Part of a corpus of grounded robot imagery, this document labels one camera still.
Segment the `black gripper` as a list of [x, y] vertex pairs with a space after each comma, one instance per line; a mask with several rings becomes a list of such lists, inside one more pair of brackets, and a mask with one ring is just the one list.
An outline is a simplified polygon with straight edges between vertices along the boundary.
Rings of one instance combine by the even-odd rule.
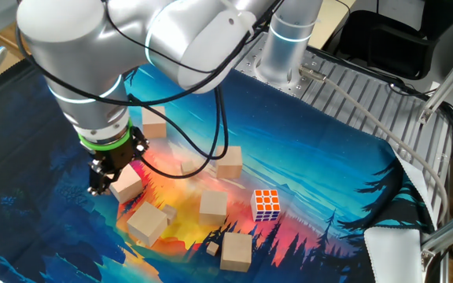
[[107, 174], [123, 169], [133, 157], [144, 156], [149, 149], [149, 141], [138, 127], [131, 128], [131, 136], [126, 135], [111, 145], [94, 150], [93, 160], [89, 162], [89, 194], [103, 194], [111, 183]]

